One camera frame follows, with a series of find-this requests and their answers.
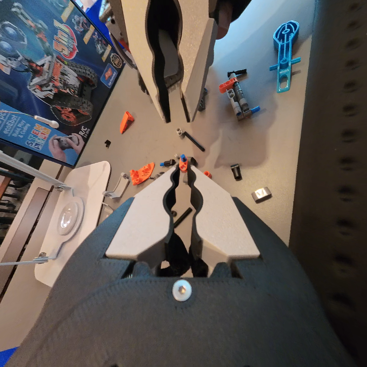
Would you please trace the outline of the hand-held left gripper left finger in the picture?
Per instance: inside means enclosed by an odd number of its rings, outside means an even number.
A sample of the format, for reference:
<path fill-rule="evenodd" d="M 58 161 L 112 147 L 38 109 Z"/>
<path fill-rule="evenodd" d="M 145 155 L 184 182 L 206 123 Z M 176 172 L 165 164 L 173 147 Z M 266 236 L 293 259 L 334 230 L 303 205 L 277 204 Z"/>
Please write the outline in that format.
<path fill-rule="evenodd" d="M 179 168 L 175 166 L 132 198 L 105 256 L 146 263 L 155 276 L 168 261 L 166 252 L 179 243 L 171 209 L 176 203 Z"/>

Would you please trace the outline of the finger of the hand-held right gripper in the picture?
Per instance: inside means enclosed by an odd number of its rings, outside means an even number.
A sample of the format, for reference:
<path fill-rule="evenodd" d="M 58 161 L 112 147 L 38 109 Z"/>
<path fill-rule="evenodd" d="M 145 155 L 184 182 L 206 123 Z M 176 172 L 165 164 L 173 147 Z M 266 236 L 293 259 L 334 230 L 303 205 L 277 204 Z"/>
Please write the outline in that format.
<path fill-rule="evenodd" d="M 158 40 L 158 26 L 149 24 L 151 1 L 122 0 L 128 45 L 152 102 L 164 122 L 171 121 L 165 60 Z"/>
<path fill-rule="evenodd" d="M 218 31 L 215 19 L 217 1 L 179 0 L 176 4 L 181 25 L 178 43 L 178 56 L 183 71 L 181 100 L 186 120 L 192 122 L 214 59 L 214 43 Z"/>

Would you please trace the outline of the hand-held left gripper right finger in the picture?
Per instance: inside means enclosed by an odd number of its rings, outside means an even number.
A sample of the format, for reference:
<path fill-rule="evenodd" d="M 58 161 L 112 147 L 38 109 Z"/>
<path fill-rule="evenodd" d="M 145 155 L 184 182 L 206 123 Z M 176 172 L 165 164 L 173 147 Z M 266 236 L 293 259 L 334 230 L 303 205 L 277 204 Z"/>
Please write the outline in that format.
<path fill-rule="evenodd" d="M 191 271 L 208 276 L 217 264 L 258 259 L 261 253 L 229 192 L 194 166 L 188 168 L 192 219 Z"/>

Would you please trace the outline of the person's right hand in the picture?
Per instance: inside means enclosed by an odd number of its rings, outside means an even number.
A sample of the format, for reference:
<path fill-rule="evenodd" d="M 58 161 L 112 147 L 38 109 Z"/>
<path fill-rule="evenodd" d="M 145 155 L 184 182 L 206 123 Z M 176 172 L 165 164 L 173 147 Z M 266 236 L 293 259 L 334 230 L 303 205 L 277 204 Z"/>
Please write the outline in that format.
<path fill-rule="evenodd" d="M 228 33 L 232 22 L 233 6 L 230 2 L 221 2 L 218 6 L 218 30 L 216 39 L 220 40 Z"/>

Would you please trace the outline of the black axle rod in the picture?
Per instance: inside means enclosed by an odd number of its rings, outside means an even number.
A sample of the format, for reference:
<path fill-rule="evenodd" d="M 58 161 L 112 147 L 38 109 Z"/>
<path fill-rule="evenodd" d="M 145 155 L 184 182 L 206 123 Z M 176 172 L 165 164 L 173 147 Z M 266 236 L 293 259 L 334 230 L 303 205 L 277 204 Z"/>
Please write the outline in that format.
<path fill-rule="evenodd" d="M 183 132 L 183 135 L 187 137 L 196 147 L 198 147 L 198 149 L 200 149 L 202 152 L 205 152 L 205 148 L 187 131 Z"/>
<path fill-rule="evenodd" d="M 189 207 L 184 213 L 174 222 L 174 228 L 177 228 L 191 213 L 193 209 Z"/>

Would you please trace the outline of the grey curved panel brick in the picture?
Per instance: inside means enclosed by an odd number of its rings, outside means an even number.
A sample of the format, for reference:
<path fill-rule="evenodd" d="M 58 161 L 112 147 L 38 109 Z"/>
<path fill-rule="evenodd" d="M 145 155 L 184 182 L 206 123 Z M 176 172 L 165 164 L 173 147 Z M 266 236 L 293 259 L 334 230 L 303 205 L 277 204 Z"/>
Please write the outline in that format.
<path fill-rule="evenodd" d="M 120 199 L 125 193 L 129 183 L 130 180 L 128 175 L 125 172 L 122 172 L 114 190 L 104 191 L 102 194 L 105 198 Z"/>

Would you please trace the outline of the blue storage bin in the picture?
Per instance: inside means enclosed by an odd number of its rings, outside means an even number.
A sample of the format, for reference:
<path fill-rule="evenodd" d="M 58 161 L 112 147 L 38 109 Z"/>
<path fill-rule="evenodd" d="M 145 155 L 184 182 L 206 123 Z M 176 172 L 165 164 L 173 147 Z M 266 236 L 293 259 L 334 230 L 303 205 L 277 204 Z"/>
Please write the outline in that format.
<path fill-rule="evenodd" d="M 109 31 L 105 23 L 100 21 L 99 13 L 101 6 L 103 4 L 103 0 L 76 0 L 75 1 L 78 6 L 82 8 L 82 10 L 86 13 L 89 20 L 94 24 L 97 30 L 99 30 L 105 37 L 109 37 Z"/>

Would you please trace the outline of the orange curved panel brick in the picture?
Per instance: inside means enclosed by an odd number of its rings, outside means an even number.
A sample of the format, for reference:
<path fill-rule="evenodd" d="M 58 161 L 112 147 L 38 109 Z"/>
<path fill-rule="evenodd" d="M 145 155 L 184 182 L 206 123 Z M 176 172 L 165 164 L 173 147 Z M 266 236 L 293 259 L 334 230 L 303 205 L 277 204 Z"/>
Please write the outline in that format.
<path fill-rule="evenodd" d="M 130 177 L 133 186 L 139 185 L 150 178 L 155 167 L 155 163 L 149 163 L 138 170 L 130 170 Z"/>

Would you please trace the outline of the grey brick assembly orange beam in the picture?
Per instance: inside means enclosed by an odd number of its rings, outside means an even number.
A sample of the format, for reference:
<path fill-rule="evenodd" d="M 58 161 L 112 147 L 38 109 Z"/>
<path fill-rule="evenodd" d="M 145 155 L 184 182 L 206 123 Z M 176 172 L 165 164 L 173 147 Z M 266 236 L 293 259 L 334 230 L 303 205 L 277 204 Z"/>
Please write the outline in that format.
<path fill-rule="evenodd" d="M 226 94 L 238 121 L 250 118 L 261 109 L 260 106 L 250 108 L 237 77 L 228 79 L 219 85 L 219 92 Z"/>

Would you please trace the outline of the white book stand base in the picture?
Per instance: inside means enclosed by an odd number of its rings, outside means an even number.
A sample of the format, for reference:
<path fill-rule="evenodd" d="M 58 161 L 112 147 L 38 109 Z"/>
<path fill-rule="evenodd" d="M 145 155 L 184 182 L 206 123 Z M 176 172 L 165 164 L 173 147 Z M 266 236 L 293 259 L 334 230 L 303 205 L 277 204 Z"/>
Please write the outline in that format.
<path fill-rule="evenodd" d="M 61 191 L 39 256 L 28 261 L 1 262 L 1 270 L 10 270 L 15 265 L 35 265 L 35 278 L 52 287 L 67 261 L 98 224 L 111 166 L 107 161 L 102 161 L 75 168 L 62 182 L 17 162 L 2 151 L 1 162 L 48 182 L 55 190 Z"/>

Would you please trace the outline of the light blue brick separator tool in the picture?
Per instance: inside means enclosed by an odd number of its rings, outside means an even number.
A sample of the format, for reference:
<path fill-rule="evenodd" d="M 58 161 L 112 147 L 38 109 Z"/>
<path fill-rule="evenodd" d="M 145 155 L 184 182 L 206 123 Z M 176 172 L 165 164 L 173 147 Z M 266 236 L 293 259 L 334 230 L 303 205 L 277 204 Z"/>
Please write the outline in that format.
<path fill-rule="evenodd" d="M 300 25 L 291 20 L 281 24 L 273 34 L 274 48 L 278 51 L 277 64 L 269 67 L 277 71 L 277 93 L 289 91 L 292 66 L 301 61 L 300 57 L 292 58 L 292 47 L 298 39 Z"/>

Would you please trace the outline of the orange wedge panel brick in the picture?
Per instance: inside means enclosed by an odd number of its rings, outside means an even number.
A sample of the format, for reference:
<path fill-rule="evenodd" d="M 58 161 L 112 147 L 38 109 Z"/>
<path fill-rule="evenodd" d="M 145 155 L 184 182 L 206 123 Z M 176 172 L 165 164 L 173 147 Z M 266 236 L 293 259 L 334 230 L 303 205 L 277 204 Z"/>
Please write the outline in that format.
<path fill-rule="evenodd" d="M 120 123 L 120 133 L 123 134 L 134 121 L 135 118 L 133 117 L 133 115 L 130 112 L 126 111 Z"/>

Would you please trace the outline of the blue robot kit box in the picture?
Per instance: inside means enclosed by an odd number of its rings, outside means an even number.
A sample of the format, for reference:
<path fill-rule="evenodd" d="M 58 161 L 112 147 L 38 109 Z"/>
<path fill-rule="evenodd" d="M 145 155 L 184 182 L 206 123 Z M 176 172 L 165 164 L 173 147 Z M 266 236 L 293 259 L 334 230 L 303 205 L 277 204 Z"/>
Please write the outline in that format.
<path fill-rule="evenodd" d="M 73 167 L 124 67 L 75 1 L 1 1 L 2 144 Z"/>

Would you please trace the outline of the black dimpled pad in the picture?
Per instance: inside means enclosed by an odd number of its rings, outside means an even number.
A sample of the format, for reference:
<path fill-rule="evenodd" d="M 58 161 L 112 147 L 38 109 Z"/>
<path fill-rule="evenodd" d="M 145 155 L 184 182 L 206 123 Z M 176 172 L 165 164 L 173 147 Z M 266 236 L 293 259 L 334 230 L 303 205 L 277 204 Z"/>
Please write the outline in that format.
<path fill-rule="evenodd" d="M 366 366 L 367 1 L 316 1 L 290 249 Z"/>

